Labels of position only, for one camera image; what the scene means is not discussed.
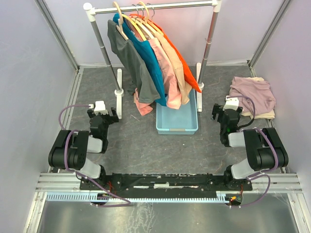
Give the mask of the orange t shirt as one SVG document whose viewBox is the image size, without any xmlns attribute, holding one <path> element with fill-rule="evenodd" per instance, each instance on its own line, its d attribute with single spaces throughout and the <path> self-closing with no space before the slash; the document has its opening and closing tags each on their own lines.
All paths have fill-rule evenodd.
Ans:
<svg viewBox="0 0 311 233">
<path fill-rule="evenodd" d="M 183 71 L 184 71 L 184 78 L 185 81 L 191 85 L 191 87 L 193 89 L 195 89 L 197 92 L 201 93 L 201 89 L 199 88 L 198 82 L 197 80 L 194 78 L 188 64 L 186 63 L 186 61 L 184 60 L 183 56 L 181 55 L 181 53 L 178 51 L 178 49 L 174 46 L 174 44 L 171 42 L 171 40 L 167 37 L 167 35 L 165 34 L 165 32 L 162 30 L 162 28 L 160 26 L 158 26 L 157 24 L 155 24 L 162 32 L 163 32 L 163 36 L 164 38 L 168 41 L 168 43 L 170 44 L 170 46 L 175 50 L 179 60 L 181 61 L 182 65 L 183 65 Z"/>
</svg>

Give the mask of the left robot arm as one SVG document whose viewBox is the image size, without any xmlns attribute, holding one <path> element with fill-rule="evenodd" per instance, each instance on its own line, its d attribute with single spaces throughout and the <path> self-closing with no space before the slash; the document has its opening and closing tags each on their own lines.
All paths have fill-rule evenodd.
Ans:
<svg viewBox="0 0 311 233">
<path fill-rule="evenodd" d="M 90 182 L 96 189 L 103 189 L 107 185 L 106 172 L 103 166 L 87 159 L 88 153 L 104 154 L 108 147 L 108 128 L 119 122 L 115 108 L 111 111 L 87 111 L 90 118 L 90 130 L 71 133 L 61 130 L 50 150 L 49 165 L 57 169 L 78 172 L 84 178 L 91 178 Z"/>
</svg>

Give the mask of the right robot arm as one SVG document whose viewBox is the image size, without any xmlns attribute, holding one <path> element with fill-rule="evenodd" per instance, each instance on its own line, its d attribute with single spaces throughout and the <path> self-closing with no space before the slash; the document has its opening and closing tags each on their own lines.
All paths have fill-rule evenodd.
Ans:
<svg viewBox="0 0 311 233">
<path fill-rule="evenodd" d="M 243 179 L 252 179 L 265 172 L 286 167 L 288 154 L 275 128 L 246 129 L 238 127 L 242 108 L 225 108 L 214 104 L 212 119 L 220 123 L 220 141 L 225 147 L 245 148 L 246 159 L 228 166 L 223 184 L 234 190 Z"/>
</svg>

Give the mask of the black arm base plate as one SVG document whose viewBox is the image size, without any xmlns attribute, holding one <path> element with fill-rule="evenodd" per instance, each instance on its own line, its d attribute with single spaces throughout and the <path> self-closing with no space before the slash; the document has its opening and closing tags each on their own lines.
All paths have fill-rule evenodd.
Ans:
<svg viewBox="0 0 311 233">
<path fill-rule="evenodd" d="M 125 199 L 215 198 L 217 191 L 251 191 L 247 179 L 228 181 L 224 175 L 118 174 L 106 175 L 99 185 Z"/>
</svg>

